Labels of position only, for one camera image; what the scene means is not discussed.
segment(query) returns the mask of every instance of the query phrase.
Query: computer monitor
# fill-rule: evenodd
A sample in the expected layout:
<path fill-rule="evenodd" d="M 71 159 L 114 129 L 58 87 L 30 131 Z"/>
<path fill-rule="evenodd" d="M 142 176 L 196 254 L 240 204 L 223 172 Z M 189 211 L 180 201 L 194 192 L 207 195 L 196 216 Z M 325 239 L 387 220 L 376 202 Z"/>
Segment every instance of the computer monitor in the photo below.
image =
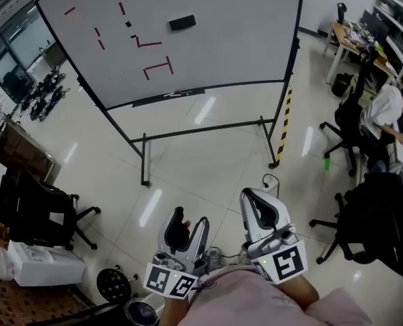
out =
<path fill-rule="evenodd" d="M 374 14 L 364 10 L 362 24 L 367 25 L 367 30 L 379 43 L 383 43 L 389 34 L 389 27 Z"/>

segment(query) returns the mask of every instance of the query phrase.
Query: black eraser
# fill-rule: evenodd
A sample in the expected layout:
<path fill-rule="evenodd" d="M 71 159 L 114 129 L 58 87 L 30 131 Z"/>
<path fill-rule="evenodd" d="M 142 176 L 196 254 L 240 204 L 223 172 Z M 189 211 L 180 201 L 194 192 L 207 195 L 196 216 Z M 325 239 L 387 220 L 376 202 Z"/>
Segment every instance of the black eraser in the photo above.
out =
<path fill-rule="evenodd" d="M 195 24 L 195 17 L 193 14 L 191 16 L 174 19 L 169 22 L 169 26 L 171 27 L 172 31 L 187 29 Z"/>

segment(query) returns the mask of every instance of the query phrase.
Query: yellow and black striped tape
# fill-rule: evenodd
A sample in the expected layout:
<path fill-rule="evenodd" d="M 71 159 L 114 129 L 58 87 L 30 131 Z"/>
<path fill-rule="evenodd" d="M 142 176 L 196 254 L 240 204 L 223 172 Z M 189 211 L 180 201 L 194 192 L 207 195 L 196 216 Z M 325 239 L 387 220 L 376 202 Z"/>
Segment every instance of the yellow and black striped tape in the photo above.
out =
<path fill-rule="evenodd" d="M 284 114 L 284 125 L 283 125 L 283 134 L 281 135 L 280 146 L 277 152 L 277 164 L 280 164 L 281 154 L 284 150 L 285 137 L 287 135 L 287 125 L 289 123 L 289 112 L 290 112 L 290 101 L 292 99 L 292 87 L 289 87 L 289 92 L 287 93 L 287 101 L 285 106 L 285 114 Z"/>

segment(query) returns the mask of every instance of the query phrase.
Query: white tile floor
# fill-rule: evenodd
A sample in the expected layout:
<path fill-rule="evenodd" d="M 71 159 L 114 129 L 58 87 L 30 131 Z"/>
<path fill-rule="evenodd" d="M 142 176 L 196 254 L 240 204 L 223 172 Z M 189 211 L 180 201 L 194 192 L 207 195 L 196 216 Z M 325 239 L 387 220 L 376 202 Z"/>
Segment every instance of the white tile floor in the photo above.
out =
<path fill-rule="evenodd" d="M 306 277 L 323 296 L 344 286 L 373 318 L 375 325 L 403 325 L 403 278 L 379 262 L 361 266 L 343 259 L 337 250 L 329 261 L 316 265 L 333 239 L 326 228 L 312 230 L 314 216 L 334 221 L 336 192 L 352 187 L 347 174 L 345 152 L 331 155 L 331 167 L 324 170 L 323 151 L 338 140 L 321 132 L 319 124 L 334 121 L 338 99 L 325 78 L 334 57 L 322 57 L 324 40 L 300 34 L 301 49 L 292 78 L 293 95 L 289 131 L 280 167 L 273 171 L 281 182 L 280 199 L 286 204 L 297 231 L 306 240 L 310 263 Z M 350 66 L 341 63 L 339 71 Z M 56 186 L 80 195 L 80 208 L 99 206 L 100 215 L 82 223 L 86 235 L 98 244 L 92 251 L 78 237 L 74 252 L 87 264 L 81 285 L 96 303 L 104 302 L 95 289 L 98 272 L 119 264 L 131 276 L 143 277 L 145 265 L 157 248 L 157 233 L 164 218 L 176 207 L 185 208 L 195 224 L 202 216 L 210 221 L 209 244 L 226 255 L 239 252 L 244 241 L 238 196 L 244 187 L 261 187 L 270 162 L 266 142 L 257 126 L 191 134 L 152 141 L 150 188 L 141 187 L 139 156 L 127 145 L 88 95 L 78 86 L 73 69 L 65 87 L 71 91 L 44 122 L 21 119 L 23 126 L 61 164 Z M 110 111 L 128 136 L 158 134 L 198 126 L 273 117 L 281 85 L 264 84 L 209 90 L 206 94 L 144 107 L 122 107 Z M 214 104 L 200 124 L 194 123 L 207 101 Z M 273 136 L 279 146 L 282 122 Z M 145 213 L 151 199 L 158 199 L 151 213 Z"/>

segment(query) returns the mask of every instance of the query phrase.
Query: pink shirt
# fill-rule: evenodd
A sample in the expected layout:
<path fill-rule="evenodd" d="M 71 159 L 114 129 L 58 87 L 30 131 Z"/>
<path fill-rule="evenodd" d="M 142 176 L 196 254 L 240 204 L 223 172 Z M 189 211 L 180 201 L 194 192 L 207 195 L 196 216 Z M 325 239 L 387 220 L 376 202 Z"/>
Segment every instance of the pink shirt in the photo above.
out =
<path fill-rule="evenodd" d="M 367 326 L 372 321 L 344 289 L 337 289 L 305 312 L 266 282 L 251 266 L 229 266 L 204 276 L 209 286 L 195 293 L 179 326 Z"/>

